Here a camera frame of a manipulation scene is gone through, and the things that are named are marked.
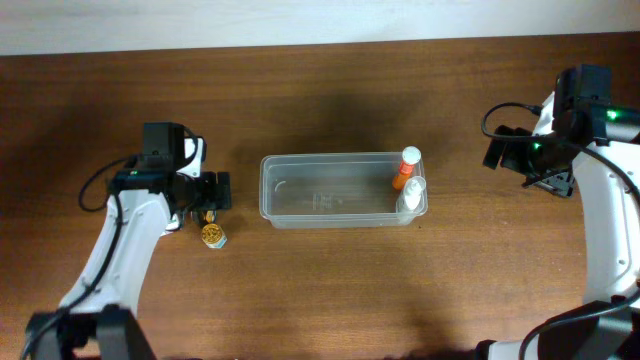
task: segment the white background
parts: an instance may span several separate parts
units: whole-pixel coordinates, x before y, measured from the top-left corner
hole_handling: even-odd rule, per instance
[[[640,0],[0,0],[0,54],[640,30]]]

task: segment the orange bottle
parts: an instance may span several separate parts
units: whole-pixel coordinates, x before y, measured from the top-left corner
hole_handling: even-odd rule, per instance
[[[404,184],[411,177],[413,167],[420,161],[422,154],[415,146],[406,147],[402,150],[402,164],[398,168],[398,174],[393,178],[393,188],[396,190],[404,189]]]

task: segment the gray plastic container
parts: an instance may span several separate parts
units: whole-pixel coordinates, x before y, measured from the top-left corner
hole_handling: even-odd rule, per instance
[[[401,152],[267,156],[260,214],[278,229],[407,225],[427,211],[427,191],[413,212],[396,213],[401,161]],[[412,176],[425,177],[422,161]]]

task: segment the brown wooden surface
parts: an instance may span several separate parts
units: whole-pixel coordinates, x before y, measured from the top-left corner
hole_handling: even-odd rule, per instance
[[[581,204],[483,168],[479,120],[498,102],[542,102],[581,62],[611,66],[616,102],[640,106],[638,44],[611,34],[0,58],[0,357],[17,355],[31,313],[54,309],[88,258],[104,213],[79,210],[80,186],[162,120],[207,139],[205,168],[231,172],[234,207],[219,218],[223,250],[193,225],[159,241],[139,304],[157,355],[382,358],[522,338],[580,304]],[[505,110],[499,122],[536,119]],[[410,226],[283,231],[260,217],[264,156],[409,144],[429,183],[429,211]]]

